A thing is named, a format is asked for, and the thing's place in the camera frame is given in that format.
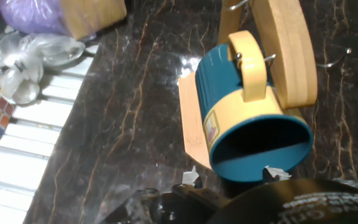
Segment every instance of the metal hook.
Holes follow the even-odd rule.
[[[236,56],[235,56],[235,59],[238,61],[238,60],[240,60],[242,58],[242,55],[241,55],[241,53],[236,53]],[[269,57],[265,57],[264,58],[264,61],[265,62],[271,62],[273,59],[275,59],[276,58],[276,54],[272,54],[271,56],[269,56]]]
[[[340,59],[336,60],[335,62],[331,62],[331,63],[327,63],[327,64],[316,63],[316,66],[319,68],[331,68],[351,53],[352,53],[352,49],[348,48],[348,49],[346,49],[346,53],[344,55],[342,55],[342,57]]]
[[[240,8],[242,5],[244,5],[245,3],[247,3],[249,0],[242,0],[239,4],[236,4],[234,6],[230,6],[230,7],[227,7],[226,6],[226,1],[227,0],[223,0],[222,2],[222,5],[223,5],[223,8],[227,9],[227,10],[230,10],[230,11],[234,11],[238,8]]]

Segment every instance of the mug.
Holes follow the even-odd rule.
[[[231,34],[201,59],[196,87],[209,162],[220,177],[261,181],[265,166],[288,171],[310,152],[313,133],[280,108],[250,32]]]

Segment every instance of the purple bag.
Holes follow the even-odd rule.
[[[8,25],[26,34],[70,35],[60,0],[0,0],[0,11]]]

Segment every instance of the mug rim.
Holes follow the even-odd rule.
[[[221,175],[218,172],[216,172],[215,170],[215,164],[212,161],[213,158],[213,154],[217,148],[217,146],[219,145],[219,143],[225,138],[227,137],[227,135],[231,134],[233,129],[237,129],[240,126],[245,126],[248,125],[250,123],[254,123],[256,121],[263,121],[263,120],[267,120],[267,119],[283,119],[283,120],[287,120],[287,121],[293,121],[294,123],[300,125],[301,127],[305,128],[309,134],[309,144],[307,147],[307,150],[304,151],[304,154],[300,157],[299,161],[294,164],[293,166],[291,166],[289,169],[284,170],[285,172],[288,172],[289,170],[293,169],[294,167],[296,167],[299,163],[301,163],[305,157],[310,153],[311,148],[313,147],[313,132],[311,131],[310,127],[306,124],[305,121],[302,121],[301,119],[295,117],[295,116],[290,116],[290,115],[286,115],[286,114],[264,114],[264,115],[260,115],[260,116],[256,116],[254,118],[250,118],[247,119],[241,123],[238,123],[237,125],[231,127],[229,130],[227,130],[219,139],[216,140],[216,142],[214,143],[214,145],[212,146],[210,152],[209,152],[209,163],[211,164],[211,168],[212,170],[220,177],[222,177],[223,179],[226,180],[230,180],[230,181],[234,181],[234,182],[260,182],[263,180],[263,178],[260,179],[250,179],[247,178],[246,175],[244,175],[244,178],[240,178],[240,179],[233,179],[230,177],[227,177],[225,175]],[[262,170],[260,171],[255,171],[255,170],[247,170],[246,172],[260,172],[261,176],[262,176]]]

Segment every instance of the dark marble surface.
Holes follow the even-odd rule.
[[[216,45],[220,1],[136,1],[101,39],[25,223],[98,223],[135,190],[162,192],[195,164],[183,150],[177,79]],[[301,0],[318,70],[316,106],[302,109],[315,147],[294,174],[358,180],[358,1]],[[252,15],[241,29],[255,32]],[[196,165],[204,186],[221,181]]]

